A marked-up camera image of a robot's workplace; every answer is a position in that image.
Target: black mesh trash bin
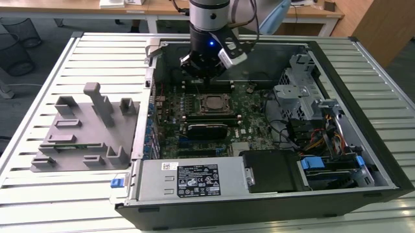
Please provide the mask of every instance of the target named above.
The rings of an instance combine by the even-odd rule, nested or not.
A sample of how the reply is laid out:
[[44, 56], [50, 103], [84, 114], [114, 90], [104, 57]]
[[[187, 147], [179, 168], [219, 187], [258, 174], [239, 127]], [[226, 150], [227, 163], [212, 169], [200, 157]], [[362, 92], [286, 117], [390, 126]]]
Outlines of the black mesh trash bin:
[[16, 34], [0, 34], [0, 67], [12, 76], [24, 75], [35, 68]]
[[42, 39], [30, 18], [0, 18], [0, 24], [10, 33], [19, 36], [26, 48], [40, 45]]

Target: green circuit board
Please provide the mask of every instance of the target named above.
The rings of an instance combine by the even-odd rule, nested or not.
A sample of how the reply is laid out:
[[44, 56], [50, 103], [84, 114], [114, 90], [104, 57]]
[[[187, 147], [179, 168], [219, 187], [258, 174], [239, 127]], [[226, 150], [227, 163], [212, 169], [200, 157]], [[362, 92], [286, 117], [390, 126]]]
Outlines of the green circuit board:
[[[247, 92], [250, 85], [237, 83], [231, 94], [227, 94], [230, 111], [242, 116], [235, 127], [228, 127], [227, 137], [216, 141], [186, 141], [186, 125], [183, 115], [196, 112], [200, 109], [200, 95], [186, 94], [176, 86], [164, 87], [164, 98], [156, 103], [159, 114], [159, 135], [160, 136], [160, 158], [182, 158], [179, 151], [216, 150], [218, 157], [232, 156], [232, 143], [247, 142], [250, 149], [275, 149], [271, 131], [269, 130], [262, 102], [265, 102], [263, 91]], [[192, 109], [184, 106], [186, 101], [194, 103]]]

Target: blue latch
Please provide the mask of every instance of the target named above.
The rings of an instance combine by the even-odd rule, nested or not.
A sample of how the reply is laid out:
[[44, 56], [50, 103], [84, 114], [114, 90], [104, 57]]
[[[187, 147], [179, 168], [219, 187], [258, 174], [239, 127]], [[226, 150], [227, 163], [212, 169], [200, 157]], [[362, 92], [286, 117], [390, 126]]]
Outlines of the blue latch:
[[144, 146], [144, 152], [146, 152], [146, 153], [150, 152], [150, 146]]
[[357, 156], [357, 161], [358, 161], [359, 166], [365, 166], [365, 160], [361, 155]]
[[123, 188], [124, 187], [124, 178], [111, 180], [111, 188]]
[[321, 157], [306, 157], [301, 161], [301, 165], [305, 170], [310, 168], [325, 168], [323, 159]]

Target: wooden desk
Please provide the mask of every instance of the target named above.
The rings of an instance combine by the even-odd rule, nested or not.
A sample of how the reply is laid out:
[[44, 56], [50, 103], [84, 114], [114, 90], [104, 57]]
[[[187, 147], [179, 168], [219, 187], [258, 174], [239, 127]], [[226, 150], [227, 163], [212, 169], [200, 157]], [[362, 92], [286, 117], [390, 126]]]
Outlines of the wooden desk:
[[[180, 7], [188, 7], [187, 0], [176, 1]], [[298, 7], [298, 18], [293, 8], [283, 22], [323, 24], [319, 36], [330, 36], [343, 16], [342, 12]], [[150, 33], [158, 33], [158, 20], [188, 20], [170, 0], [147, 0], [144, 5], [127, 4], [126, 8], [114, 9], [100, 9], [99, 0], [0, 0], [0, 17], [144, 19]]]
[[[176, 0], [180, 8], [188, 8], [188, 0]], [[338, 20], [345, 14], [341, 11], [331, 12], [319, 10], [311, 6], [298, 7], [298, 18], [295, 9], [289, 10], [285, 23], [318, 23], [323, 24], [319, 36], [330, 36]], [[170, 0], [150, 0], [147, 8], [147, 18], [156, 20], [188, 20], [188, 17], [180, 15]]]

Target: white cable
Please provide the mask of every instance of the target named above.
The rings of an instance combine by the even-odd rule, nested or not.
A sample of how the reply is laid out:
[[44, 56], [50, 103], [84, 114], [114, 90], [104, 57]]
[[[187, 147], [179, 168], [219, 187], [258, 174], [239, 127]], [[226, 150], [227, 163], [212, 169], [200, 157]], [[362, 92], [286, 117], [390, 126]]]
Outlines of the white cable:
[[8, 86], [43, 86], [42, 84], [23, 83], [23, 84], [10, 84]]

